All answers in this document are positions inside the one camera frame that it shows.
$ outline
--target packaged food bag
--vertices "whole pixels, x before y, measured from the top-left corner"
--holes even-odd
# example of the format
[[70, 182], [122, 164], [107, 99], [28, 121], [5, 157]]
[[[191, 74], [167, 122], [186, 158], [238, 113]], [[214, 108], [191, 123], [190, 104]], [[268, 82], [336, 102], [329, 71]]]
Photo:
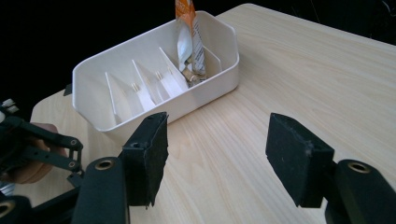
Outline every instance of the packaged food bag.
[[192, 0], [176, 0], [178, 70], [189, 87], [207, 79], [204, 46]]

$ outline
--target wooden table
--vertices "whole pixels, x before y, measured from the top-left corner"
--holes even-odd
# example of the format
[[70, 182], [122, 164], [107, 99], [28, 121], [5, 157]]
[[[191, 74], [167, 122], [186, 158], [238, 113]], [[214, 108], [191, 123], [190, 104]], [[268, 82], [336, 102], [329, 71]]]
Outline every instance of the wooden table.
[[[168, 125], [169, 158], [154, 207], [132, 223], [325, 223], [295, 207], [265, 156], [272, 112], [300, 121], [335, 149], [334, 161], [373, 165], [396, 189], [396, 47], [251, 4], [218, 15], [237, 32], [239, 86]], [[60, 91], [32, 121], [83, 144], [83, 164], [118, 156]], [[33, 205], [71, 189], [54, 168], [15, 194]]]

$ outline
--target white plastic tray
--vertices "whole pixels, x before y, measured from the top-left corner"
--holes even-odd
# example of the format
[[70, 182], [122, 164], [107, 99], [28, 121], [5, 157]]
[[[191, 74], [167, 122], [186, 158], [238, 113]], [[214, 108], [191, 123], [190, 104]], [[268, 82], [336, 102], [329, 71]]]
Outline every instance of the white plastic tray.
[[166, 111], [169, 123], [236, 88], [235, 30], [207, 12], [196, 13], [209, 79], [191, 88], [180, 79], [176, 21], [169, 21], [79, 63], [73, 70], [76, 111], [123, 144], [151, 114]]

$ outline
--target orange snack bag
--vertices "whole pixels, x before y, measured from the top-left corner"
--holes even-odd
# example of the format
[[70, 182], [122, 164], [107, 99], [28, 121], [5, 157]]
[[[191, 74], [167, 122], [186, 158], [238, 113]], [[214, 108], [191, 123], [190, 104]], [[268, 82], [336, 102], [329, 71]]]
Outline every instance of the orange snack bag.
[[178, 69], [189, 87], [206, 80], [204, 46], [192, 0], [176, 0]]

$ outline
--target light wood tabletop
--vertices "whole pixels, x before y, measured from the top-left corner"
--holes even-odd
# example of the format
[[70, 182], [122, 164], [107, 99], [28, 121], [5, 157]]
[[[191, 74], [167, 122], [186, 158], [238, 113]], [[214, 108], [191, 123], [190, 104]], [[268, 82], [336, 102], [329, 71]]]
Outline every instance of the light wood tabletop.
[[[395, 46], [251, 4], [218, 18], [236, 31], [240, 83], [168, 124], [156, 203], [131, 207], [132, 223], [326, 223], [326, 201], [296, 207], [266, 158], [272, 112], [333, 147], [334, 161], [366, 162], [396, 189]], [[84, 166], [118, 156], [123, 143], [97, 132], [63, 93], [38, 103], [32, 121], [78, 138]], [[73, 188], [68, 175], [54, 168], [14, 194], [38, 205]]]

